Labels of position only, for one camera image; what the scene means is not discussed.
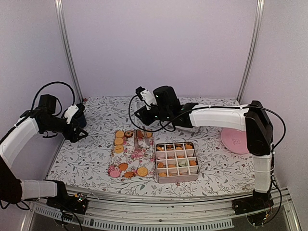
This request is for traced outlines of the red mark round cookie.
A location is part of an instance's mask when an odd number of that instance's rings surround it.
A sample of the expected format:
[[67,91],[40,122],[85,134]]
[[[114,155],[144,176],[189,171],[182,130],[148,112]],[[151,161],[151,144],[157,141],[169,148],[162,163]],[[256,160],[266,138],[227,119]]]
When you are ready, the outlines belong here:
[[114,152],[119,154],[119,153],[122,153],[124,151],[124,146],[123,145],[116,145],[114,147]]

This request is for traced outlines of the floral tablecloth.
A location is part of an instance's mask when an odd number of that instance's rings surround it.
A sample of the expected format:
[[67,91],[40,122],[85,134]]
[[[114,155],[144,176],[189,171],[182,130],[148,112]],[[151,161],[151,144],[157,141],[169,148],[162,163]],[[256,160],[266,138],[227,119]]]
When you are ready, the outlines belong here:
[[221,129],[178,128],[159,130],[153,123],[156,143],[190,141],[196,147],[200,175],[196,181],[158,183],[155,176],[131,179],[111,178],[107,170],[116,130],[131,129],[138,119],[133,112],[142,103],[130,97],[90,97],[85,103],[88,137],[77,143],[65,141],[48,175],[75,188],[91,191],[152,197],[224,196],[250,193],[255,184],[253,158],[237,155],[223,145]]

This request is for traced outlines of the metal tin lid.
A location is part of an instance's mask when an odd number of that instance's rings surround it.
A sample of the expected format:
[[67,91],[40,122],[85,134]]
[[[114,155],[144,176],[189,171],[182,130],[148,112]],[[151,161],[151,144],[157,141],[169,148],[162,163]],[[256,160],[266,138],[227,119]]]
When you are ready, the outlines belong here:
[[177,126],[176,131],[188,133],[188,134],[198,134],[201,131],[201,127],[184,128]]

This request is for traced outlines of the metal serving tongs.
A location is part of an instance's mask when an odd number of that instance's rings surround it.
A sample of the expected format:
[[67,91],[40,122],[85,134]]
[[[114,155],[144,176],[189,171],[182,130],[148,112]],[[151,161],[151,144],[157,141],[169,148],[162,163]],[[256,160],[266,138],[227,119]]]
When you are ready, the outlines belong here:
[[150,147],[150,141],[149,137],[147,135],[147,132],[144,130],[135,129],[133,131],[133,137],[134,137],[134,149],[139,150],[141,148],[139,141],[143,141],[146,147]]

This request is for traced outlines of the chocolate donut cookie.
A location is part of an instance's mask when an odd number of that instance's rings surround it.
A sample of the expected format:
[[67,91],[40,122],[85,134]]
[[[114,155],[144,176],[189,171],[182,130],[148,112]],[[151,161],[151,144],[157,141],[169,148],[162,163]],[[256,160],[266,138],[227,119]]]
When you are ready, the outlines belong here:
[[125,137],[127,138],[131,138],[134,135],[134,131],[132,130],[128,130],[125,132]]

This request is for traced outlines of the swirl orange cookie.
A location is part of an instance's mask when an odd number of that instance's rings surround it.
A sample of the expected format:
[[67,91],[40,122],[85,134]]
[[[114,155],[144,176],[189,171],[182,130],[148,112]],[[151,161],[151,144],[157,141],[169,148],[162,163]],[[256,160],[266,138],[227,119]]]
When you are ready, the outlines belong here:
[[190,166],[196,166],[196,165],[197,165],[197,162],[194,161],[194,160],[190,160],[190,161],[189,161],[189,164],[190,164]]

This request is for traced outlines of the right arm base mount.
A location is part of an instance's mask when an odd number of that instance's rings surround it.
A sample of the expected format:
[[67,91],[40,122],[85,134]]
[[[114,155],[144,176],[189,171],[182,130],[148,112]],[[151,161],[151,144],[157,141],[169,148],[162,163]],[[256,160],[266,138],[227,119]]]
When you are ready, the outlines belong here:
[[270,193],[253,191],[250,197],[235,199],[232,208],[236,215],[246,214],[248,222],[254,227],[263,226],[270,216],[274,205]]

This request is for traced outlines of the metal divided cookie tin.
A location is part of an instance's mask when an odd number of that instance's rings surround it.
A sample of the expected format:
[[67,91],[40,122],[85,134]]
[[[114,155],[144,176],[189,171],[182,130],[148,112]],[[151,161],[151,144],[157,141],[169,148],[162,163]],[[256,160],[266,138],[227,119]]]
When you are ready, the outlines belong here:
[[[192,142],[159,143],[155,146],[156,178],[158,183],[181,183],[196,181],[200,166],[195,146]],[[190,166],[189,161],[197,162]],[[187,162],[187,167],[179,167],[178,162]]]

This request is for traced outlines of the right aluminium frame post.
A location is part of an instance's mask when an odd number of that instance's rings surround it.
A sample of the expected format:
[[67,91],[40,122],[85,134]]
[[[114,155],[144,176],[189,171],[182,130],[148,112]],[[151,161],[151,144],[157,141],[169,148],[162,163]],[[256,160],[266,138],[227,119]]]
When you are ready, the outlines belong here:
[[241,80],[240,88],[237,94],[237,101],[240,103],[243,100],[244,92],[248,83],[251,67],[253,64],[253,59],[255,55],[255,51],[257,48],[257,41],[259,37],[259,32],[262,24],[262,17],[263,17],[263,11],[264,11],[264,0],[258,0],[257,6],[256,6],[256,13],[255,13],[255,19],[254,19],[254,25],[252,30],[252,37],[250,42],[250,47],[248,50],[248,56],[243,72],[243,77]]

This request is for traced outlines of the floral cookie tray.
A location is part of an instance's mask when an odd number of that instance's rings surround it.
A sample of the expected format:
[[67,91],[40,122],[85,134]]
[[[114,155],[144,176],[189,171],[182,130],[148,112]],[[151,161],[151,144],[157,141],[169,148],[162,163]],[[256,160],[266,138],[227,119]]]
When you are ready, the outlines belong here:
[[[139,141],[141,148],[135,151],[134,137],[125,137],[126,131],[128,130],[117,130],[114,134],[107,175],[111,177],[110,171],[119,170],[121,172],[119,179],[152,178],[155,171],[154,135],[149,138],[150,147],[146,147],[143,141]],[[123,145],[124,151],[115,153],[116,145]]]

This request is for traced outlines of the dark blue cup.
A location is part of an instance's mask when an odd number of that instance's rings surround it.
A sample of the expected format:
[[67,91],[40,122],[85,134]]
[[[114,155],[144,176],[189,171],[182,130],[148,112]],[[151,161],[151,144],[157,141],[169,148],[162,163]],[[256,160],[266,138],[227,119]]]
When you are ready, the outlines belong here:
[[74,115],[75,120],[79,123],[81,128],[84,128],[87,125],[87,121],[84,115],[84,112],[78,113]]

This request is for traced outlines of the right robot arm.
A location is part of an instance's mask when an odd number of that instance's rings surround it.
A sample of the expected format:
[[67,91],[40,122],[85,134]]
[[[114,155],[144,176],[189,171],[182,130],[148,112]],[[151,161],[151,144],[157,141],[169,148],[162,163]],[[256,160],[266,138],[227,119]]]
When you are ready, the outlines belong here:
[[255,186],[252,196],[233,200],[232,208],[241,214],[273,206],[273,125],[259,101],[240,106],[181,104],[171,86],[161,86],[153,92],[138,87],[135,92],[145,105],[134,115],[147,126],[159,121],[173,127],[220,127],[246,132],[246,146],[254,160]]

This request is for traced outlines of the left aluminium frame post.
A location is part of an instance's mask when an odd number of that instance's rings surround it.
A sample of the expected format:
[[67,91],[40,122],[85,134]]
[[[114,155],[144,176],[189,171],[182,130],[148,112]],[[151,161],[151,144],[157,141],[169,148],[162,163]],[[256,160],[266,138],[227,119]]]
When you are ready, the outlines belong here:
[[61,35],[62,44],[64,47],[64,54],[66,57],[72,83],[75,88],[75,93],[78,98],[78,101],[83,102],[84,97],[83,97],[82,90],[79,84],[79,80],[77,78],[77,72],[76,72],[73,55],[72,55],[70,44],[69,44],[69,37],[68,37],[68,32],[67,32],[66,23],[65,23],[65,16],[64,16],[63,1],[55,0],[54,2],[55,2],[55,9],[56,9],[58,25],[60,29],[60,35]]

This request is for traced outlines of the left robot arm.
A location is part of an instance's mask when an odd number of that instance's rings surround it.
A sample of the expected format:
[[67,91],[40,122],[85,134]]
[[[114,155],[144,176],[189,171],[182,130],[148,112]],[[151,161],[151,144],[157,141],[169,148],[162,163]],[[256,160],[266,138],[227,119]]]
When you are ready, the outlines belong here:
[[25,111],[18,122],[0,141],[0,199],[16,205],[22,201],[46,198],[50,206],[67,209],[79,199],[68,195],[66,186],[56,180],[22,180],[12,173],[12,165],[20,151],[37,134],[61,133],[75,143],[88,136],[84,130],[85,105],[69,106],[62,117],[56,114],[57,97],[41,95],[35,109]]

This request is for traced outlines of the pink plate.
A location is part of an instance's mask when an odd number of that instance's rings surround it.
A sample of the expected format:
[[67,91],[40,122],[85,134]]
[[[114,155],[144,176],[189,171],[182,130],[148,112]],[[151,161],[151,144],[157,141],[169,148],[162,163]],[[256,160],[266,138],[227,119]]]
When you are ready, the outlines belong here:
[[221,141],[224,146],[235,154],[248,154],[246,132],[232,128],[223,128]]

